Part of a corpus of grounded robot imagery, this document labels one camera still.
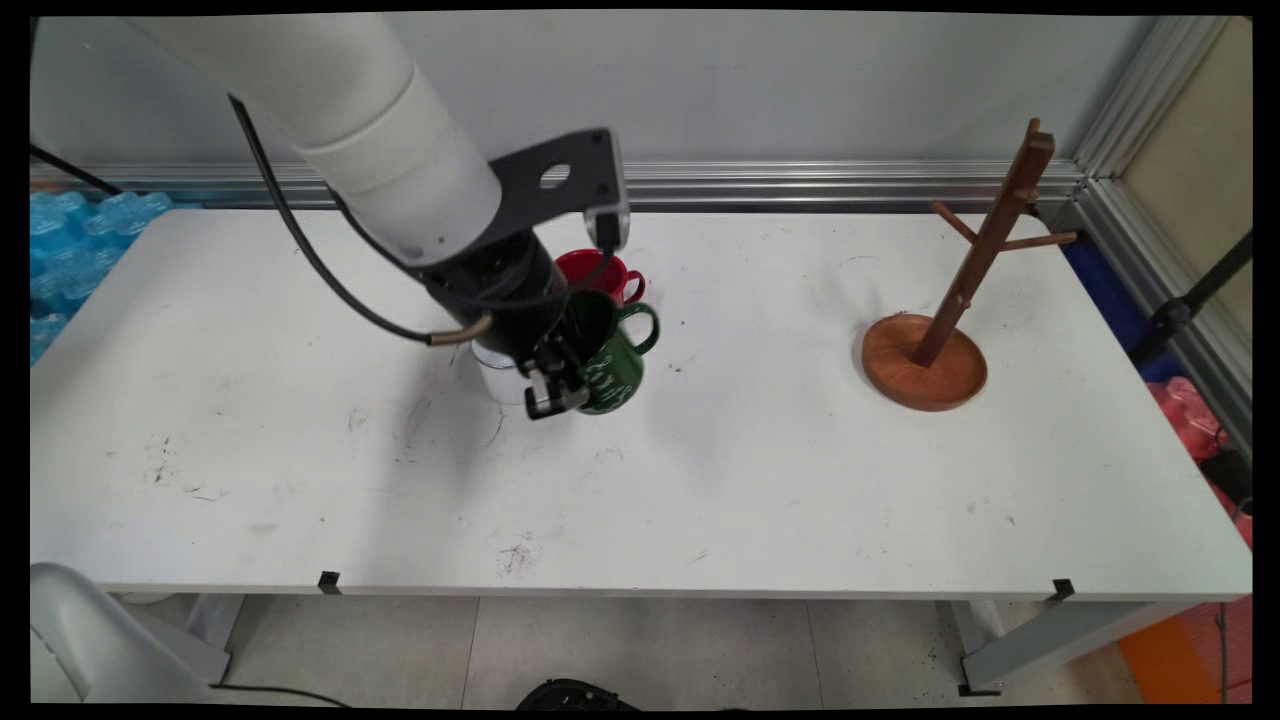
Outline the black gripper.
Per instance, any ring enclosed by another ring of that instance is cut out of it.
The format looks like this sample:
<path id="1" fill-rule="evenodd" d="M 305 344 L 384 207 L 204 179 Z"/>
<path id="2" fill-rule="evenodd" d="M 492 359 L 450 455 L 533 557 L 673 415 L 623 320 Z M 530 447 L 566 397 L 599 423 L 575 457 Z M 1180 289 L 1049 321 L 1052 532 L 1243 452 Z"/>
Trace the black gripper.
<path id="1" fill-rule="evenodd" d="M 466 258 L 425 270 L 425 287 L 462 325 L 489 315 L 477 342 L 517 364 L 532 359 L 559 322 L 570 283 L 534 232 L 520 232 Z M 590 400 L 584 360 L 563 334 L 556 363 L 524 364 L 524 406 L 530 420 L 571 413 Z"/>

